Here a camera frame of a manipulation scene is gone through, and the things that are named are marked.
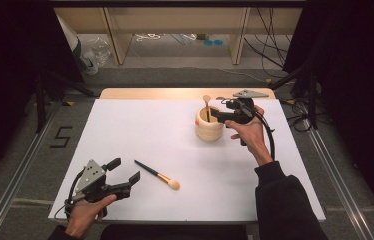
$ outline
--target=person's left hand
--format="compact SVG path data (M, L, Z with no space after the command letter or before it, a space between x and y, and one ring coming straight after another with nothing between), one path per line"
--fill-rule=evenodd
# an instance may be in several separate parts
M103 209L115 200L116 195L109 195L95 203L89 203L84 199L77 202L71 211L65 233L78 239L86 238L94 221L102 221Z

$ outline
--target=black sleeve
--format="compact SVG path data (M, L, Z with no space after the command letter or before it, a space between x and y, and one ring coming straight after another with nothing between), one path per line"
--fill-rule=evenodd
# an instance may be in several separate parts
M78 238L74 238L66 234L65 230L66 228L64 226L56 226L48 240L79 240Z
M255 168L259 233L266 239L328 239L299 179L286 176L277 161Z

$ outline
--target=makeup brush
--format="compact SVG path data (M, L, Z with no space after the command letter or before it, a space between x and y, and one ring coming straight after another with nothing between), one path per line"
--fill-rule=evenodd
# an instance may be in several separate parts
M143 163L141 163L137 160L134 160L134 162L137 163L138 165L142 166L144 169L146 169L151 174L153 174L153 175L157 176L158 178L162 179L163 181L165 181L172 189L174 189L174 190L180 189L180 184L177 181L172 180L169 177L167 177L167 176L165 176L161 173L156 172L155 170L149 168L148 166L144 165Z
M211 97L208 96L208 95L204 95L203 96L203 101L205 101L205 104L206 104L206 118L208 119L208 122L211 122L211 118L209 116L209 101L211 100Z

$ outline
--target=hand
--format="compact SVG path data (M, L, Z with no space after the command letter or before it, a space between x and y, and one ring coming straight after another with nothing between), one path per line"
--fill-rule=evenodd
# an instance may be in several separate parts
M71 211L71 217L65 233L78 239L86 238L94 220L101 222L103 209L115 200L116 195L109 195L95 203L89 203L84 199L77 202Z
M255 105L255 109L262 116L264 115L262 108ZM273 161L268 148L265 146L262 122L257 117L254 117L247 124L227 120L225 125L237 131L237 134L232 135L231 139L243 139L247 144L247 149L253 154L259 166Z

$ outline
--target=brush handle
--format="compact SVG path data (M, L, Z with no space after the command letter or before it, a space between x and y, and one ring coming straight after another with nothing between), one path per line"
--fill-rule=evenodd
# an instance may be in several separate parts
M135 163L137 163L138 165L142 166L144 169L146 169L148 172L150 172L151 174L155 175L155 176L158 176L158 172L156 172L155 170L149 168L148 166L144 165L143 163L137 161L137 160L134 160Z

